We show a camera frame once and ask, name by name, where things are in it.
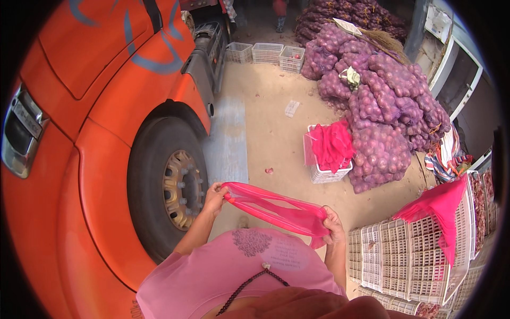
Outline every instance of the truck wheel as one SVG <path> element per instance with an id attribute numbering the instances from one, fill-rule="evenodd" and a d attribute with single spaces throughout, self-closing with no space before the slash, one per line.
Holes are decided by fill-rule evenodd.
<path id="1" fill-rule="evenodd" d="M 138 134 L 127 167 L 127 201 L 136 233 L 157 264 L 183 238 L 205 202 L 207 169 L 193 130 L 158 118 Z"/>

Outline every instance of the wheel rim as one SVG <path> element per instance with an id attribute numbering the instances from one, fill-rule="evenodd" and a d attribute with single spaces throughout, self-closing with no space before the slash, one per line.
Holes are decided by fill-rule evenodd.
<path id="1" fill-rule="evenodd" d="M 202 208 L 200 170 L 184 150 L 175 151 L 163 171 L 163 201 L 175 227 L 188 230 Z"/>

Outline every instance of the orange truck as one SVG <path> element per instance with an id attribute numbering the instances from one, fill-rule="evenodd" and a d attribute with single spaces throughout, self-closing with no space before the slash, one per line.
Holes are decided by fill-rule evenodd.
<path id="1" fill-rule="evenodd" d="M 216 17 L 194 39 L 177 0 L 68 0 L 40 30 L 4 119 L 2 190 L 50 317 L 143 317 L 139 285 L 205 200 L 227 33 Z"/>

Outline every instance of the person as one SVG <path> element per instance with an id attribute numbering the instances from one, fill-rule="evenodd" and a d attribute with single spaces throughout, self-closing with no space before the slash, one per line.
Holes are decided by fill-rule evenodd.
<path id="1" fill-rule="evenodd" d="M 209 188 L 173 253 L 141 283 L 136 299 L 146 319 L 402 317 L 372 297 L 347 299 L 345 233 L 328 206 L 324 262 L 298 237 L 246 224 L 207 243 L 227 192 L 221 183 Z"/>
<path id="2" fill-rule="evenodd" d="M 285 17 L 287 16 L 287 3 L 288 0 L 273 0 L 273 10 L 278 17 L 278 26 L 276 32 L 282 33 L 284 31 Z"/>

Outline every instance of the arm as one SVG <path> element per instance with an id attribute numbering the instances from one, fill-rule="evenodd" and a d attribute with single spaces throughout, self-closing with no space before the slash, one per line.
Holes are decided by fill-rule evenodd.
<path id="1" fill-rule="evenodd" d="M 173 249 L 174 253 L 189 255 L 193 249 L 207 243 L 211 234 L 214 220 L 221 212 L 221 206 L 226 202 L 223 196 L 228 192 L 228 187 L 221 188 L 221 183 L 214 183 L 206 194 L 206 203 L 202 212 L 191 224 L 183 239 Z"/>
<path id="2" fill-rule="evenodd" d="M 344 289 L 347 286 L 347 275 L 345 271 L 345 232 L 342 222 L 338 218 L 337 213 L 329 206 L 323 206 L 327 213 L 324 220 L 324 226 L 331 230 L 329 235 L 323 237 L 326 242 L 326 256 L 324 263 L 327 269 L 335 277 L 337 285 Z"/>

